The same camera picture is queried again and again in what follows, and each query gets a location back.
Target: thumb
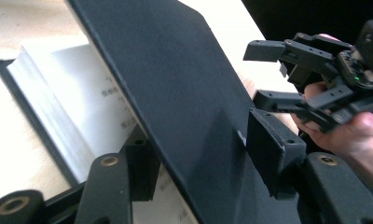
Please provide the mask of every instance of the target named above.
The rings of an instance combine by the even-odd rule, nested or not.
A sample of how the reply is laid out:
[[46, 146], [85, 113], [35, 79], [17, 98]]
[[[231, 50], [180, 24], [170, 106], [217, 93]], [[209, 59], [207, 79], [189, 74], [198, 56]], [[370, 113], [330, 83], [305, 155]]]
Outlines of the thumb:
[[336, 130], [346, 141], [361, 142], [373, 137], [373, 114], [363, 112]]

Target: metal screw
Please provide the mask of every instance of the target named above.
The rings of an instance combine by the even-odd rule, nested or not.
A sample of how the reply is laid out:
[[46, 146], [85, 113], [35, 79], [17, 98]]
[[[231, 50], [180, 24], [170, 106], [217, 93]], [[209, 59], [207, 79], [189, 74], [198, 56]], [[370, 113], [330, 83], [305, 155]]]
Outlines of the metal screw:
[[330, 165], [330, 166], [336, 166], [338, 165], [338, 162], [334, 160], [333, 158], [330, 158], [328, 156], [319, 156], [318, 161], [325, 165]]
[[372, 34], [366, 34], [366, 35], [365, 35], [365, 41], [366, 41], [366, 42], [370, 42], [370, 41], [372, 41]]
[[343, 122], [343, 117], [341, 115], [334, 115], [333, 119], [337, 122], [337, 123], [341, 123]]
[[30, 202], [27, 196], [11, 198], [0, 205], [0, 216], [14, 214], [24, 208]]
[[105, 157], [100, 161], [100, 164], [102, 166], [112, 166], [117, 164], [118, 161], [119, 159], [117, 157]]
[[314, 101], [314, 100], [309, 100], [308, 101], [308, 105], [311, 106], [311, 107], [316, 107], [317, 106], [317, 102]]

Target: black board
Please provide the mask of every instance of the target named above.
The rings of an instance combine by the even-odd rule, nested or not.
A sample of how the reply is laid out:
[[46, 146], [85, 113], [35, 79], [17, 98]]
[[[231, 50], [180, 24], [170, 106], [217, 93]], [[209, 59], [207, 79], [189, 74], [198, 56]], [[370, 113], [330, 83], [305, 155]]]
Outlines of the black board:
[[200, 223], [299, 222], [245, 152], [253, 103], [200, 13], [175, 0], [68, 4]]

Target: book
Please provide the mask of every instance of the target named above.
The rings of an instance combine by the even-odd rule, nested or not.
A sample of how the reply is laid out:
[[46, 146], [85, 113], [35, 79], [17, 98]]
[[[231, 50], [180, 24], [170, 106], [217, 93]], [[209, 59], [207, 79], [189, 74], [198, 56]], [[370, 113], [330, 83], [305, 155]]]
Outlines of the book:
[[[119, 152], [136, 119], [85, 36], [26, 40], [0, 75], [70, 183], [97, 157]], [[153, 200], [133, 203], [134, 223], [197, 223], [163, 166]]]

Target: book page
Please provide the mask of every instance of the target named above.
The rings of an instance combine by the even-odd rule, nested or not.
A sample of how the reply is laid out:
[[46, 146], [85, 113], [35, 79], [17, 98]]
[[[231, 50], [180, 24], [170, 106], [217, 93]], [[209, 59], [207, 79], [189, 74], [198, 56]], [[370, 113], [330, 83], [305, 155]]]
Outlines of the book page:
[[50, 139], [43, 141], [53, 142], [78, 182], [86, 180], [94, 156], [36, 64], [23, 50], [7, 69], [49, 135]]
[[44, 79], [90, 151], [95, 157], [119, 152], [136, 120], [93, 48], [77, 46], [55, 51], [50, 57], [51, 67], [41, 63], [42, 56], [35, 60], [43, 64]]

